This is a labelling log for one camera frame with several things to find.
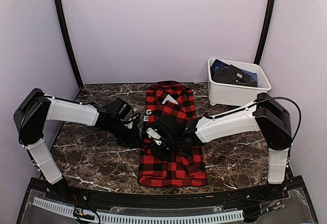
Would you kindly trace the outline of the red black plaid shirt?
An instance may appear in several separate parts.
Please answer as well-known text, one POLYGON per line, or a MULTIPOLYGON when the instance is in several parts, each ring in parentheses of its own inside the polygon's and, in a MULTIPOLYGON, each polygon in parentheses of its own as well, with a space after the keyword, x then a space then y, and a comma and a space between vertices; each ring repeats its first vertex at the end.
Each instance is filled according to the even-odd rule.
POLYGON ((200 146, 184 152, 171 152, 164 161, 159 159, 156 143, 148 137, 146 130, 163 114, 171 115, 183 125, 196 118, 192 89, 176 81, 157 82, 147 89, 138 183, 144 187, 205 186, 205 161, 200 146))

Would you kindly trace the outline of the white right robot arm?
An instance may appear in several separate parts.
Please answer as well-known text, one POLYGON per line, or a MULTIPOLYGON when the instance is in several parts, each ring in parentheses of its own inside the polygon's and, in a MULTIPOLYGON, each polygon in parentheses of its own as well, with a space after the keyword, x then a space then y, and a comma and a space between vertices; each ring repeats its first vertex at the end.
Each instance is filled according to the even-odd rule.
POLYGON ((183 125, 164 114, 146 130, 153 139, 154 156, 166 160, 173 152, 187 152, 226 136, 260 131, 268 145, 268 184, 261 188, 263 199, 270 201, 281 191, 289 150, 293 143, 290 113, 278 103, 279 97, 257 95, 248 104, 213 116, 203 116, 183 125))

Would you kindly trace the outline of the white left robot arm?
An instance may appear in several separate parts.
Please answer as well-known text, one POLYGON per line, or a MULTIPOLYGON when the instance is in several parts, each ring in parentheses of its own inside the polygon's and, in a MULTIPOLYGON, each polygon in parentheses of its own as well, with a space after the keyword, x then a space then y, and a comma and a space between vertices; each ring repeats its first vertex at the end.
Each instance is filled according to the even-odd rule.
POLYGON ((133 113, 130 120, 125 120, 130 112, 132 107, 121 98, 100 107, 94 103, 84 104, 50 96, 34 88, 14 112, 13 119, 19 143, 28 151, 45 179, 53 185, 53 195, 67 202, 72 198, 72 190, 61 182, 64 177, 45 143, 45 123, 62 121, 96 127, 112 134, 118 145, 134 148, 142 143, 137 126, 140 118, 139 114, 133 113))

